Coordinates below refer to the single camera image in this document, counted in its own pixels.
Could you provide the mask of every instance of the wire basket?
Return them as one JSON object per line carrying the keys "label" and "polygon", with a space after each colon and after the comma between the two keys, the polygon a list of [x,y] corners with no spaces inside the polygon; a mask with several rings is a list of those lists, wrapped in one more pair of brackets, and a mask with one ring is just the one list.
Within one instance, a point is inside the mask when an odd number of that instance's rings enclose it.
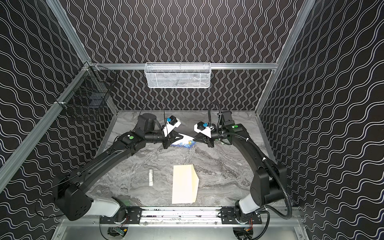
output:
{"label": "wire basket", "polygon": [[148,62],[144,69],[149,88],[209,88],[211,63]]}
{"label": "wire basket", "polygon": [[107,106],[106,101],[116,79],[116,72],[91,66],[65,101],[59,104],[70,118],[81,121],[98,120],[100,114],[104,113],[102,109]]}

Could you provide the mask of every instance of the blue paper in basket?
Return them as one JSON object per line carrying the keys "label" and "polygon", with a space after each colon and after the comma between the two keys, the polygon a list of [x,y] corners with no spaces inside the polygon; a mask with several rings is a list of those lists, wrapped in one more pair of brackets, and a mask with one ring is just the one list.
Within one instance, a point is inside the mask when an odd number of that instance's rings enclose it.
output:
{"label": "blue paper in basket", "polygon": [[195,145],[196,142],[193,141],[193,137],[188,136],[188,135],[184,135],[184,134],[180,134],[180,135],[183,135],[183,138],[172,143],[171,146],[186,147],[186,148],[190,149],[193,145]]}

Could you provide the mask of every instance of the white mesh basket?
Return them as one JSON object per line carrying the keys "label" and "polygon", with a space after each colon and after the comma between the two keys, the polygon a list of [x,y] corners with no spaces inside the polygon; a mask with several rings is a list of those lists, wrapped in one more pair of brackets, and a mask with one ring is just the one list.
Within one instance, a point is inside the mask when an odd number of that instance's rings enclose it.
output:
{"label": "white mesh basket", "polygon": [[149,88],[209,88],[211,63],[146,63]]}

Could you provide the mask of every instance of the yellow envelope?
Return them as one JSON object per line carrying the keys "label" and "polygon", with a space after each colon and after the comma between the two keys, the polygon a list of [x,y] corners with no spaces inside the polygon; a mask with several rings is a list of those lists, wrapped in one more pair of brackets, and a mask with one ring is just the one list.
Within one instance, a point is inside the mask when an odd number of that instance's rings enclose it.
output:
{"label": "yellow envelope", "polygon": [[196,202],[199,178],[193,165],[173,166],[172,204]]}

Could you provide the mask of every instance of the white tube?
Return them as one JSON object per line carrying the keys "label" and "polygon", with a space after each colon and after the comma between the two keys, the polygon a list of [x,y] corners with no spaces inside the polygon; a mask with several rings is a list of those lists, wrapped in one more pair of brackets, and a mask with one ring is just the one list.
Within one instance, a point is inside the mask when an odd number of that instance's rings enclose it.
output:
{"label": "white tube", "polygon": [[148,180],[149,180],[149,185],[153,186],[153,170],[152,169],[149,170]]}

